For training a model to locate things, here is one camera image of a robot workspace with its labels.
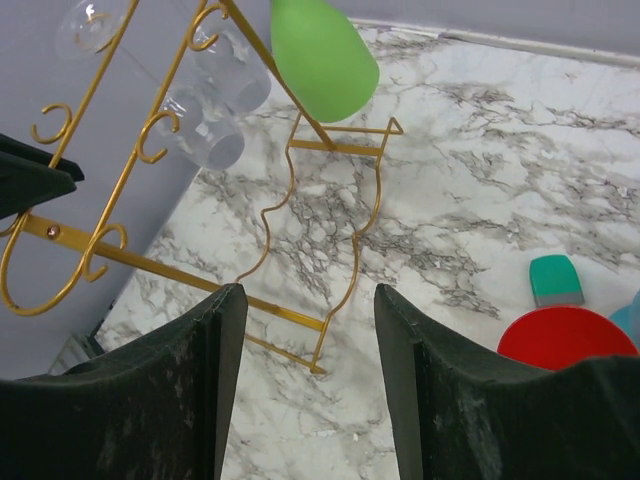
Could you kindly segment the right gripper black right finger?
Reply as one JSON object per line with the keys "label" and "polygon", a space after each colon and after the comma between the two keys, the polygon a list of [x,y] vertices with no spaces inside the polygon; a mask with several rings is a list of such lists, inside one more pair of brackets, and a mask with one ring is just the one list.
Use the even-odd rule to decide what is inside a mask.
{"label": "right gripper black right finger", "polygon": [[491,351],[394,288],[374,319],[403,479],[635,479],[639,362],[552,372]]}

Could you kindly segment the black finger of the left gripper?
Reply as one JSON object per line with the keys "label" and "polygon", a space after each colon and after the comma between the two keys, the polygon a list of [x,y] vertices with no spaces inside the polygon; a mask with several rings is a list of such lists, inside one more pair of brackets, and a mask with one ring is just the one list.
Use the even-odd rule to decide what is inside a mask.
{"label": "black finger of the left gripper", "polygon": [[67,195],[85,179],[81,168],[61,159],[50,168],[53,155],[1,135],[1,218],[23,213],[39,204]]}

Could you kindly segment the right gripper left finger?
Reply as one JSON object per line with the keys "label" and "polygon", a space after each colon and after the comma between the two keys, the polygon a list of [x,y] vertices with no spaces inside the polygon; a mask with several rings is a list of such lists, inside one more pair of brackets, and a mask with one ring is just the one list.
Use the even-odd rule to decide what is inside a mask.
{"label": "right gripper left finger", "polygon": [[248,300],[228,284],[60,375],[1,384],[5,479],[217,479]]}

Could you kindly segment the red wine glass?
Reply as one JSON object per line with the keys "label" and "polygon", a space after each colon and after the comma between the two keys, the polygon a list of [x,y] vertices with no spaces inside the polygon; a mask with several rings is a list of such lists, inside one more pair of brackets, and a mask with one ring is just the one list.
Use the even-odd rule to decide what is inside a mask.
{"label": "red wine glass", "polygon": [[610,320],[571,305],[539,308],[521,316],[505,330],[497,352],[551,371],[592,357],[639,355],[630,337]]}

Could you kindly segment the clear wine glass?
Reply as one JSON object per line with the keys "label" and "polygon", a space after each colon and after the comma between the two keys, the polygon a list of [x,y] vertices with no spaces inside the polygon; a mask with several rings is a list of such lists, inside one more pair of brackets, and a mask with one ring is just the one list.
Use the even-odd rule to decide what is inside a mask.
{"label": "clear wine glass", "polygon": [[[125,20],[128,1],[79,1],[69,9],[55,35],[55,49],[64,59],[89,58],[106,49]],[[266,67],[231,19],[219,12],[207,15],[196,27],[192,40],[203,44],[218,39],[191,56],[196,75],[213,87],[235,114],[260,107],[271,91]]]}
{"label": "clear wine glass", "polygon": [[172,131],[172,119],[161,119],[155,129],[201,168],[225,170],[234,165],[245,148],[245,138],[227,106],[208,89],[178,85],[169,89],[161,112],[173,113],[179,130]]}

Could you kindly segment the blue wine glass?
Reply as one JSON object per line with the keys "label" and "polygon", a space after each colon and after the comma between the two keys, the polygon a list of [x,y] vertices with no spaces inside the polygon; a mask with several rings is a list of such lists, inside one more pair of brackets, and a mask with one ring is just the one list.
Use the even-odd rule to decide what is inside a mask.
{"label": "blue wine glass", "polygon": [[608,319],[631,339],[636,348],[640,347],[640,291],[628,305],[617,309]]}

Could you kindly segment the green wine glass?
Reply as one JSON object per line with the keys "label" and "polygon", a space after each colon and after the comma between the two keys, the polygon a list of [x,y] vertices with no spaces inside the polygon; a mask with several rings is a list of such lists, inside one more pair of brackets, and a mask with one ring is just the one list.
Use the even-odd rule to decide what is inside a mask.
{"label": "green wine glass", "polygon": [[342,121],[374,96],[377,61],[350,20],[331,4],[273,1],[270,31],[281,77],[316,121]]}

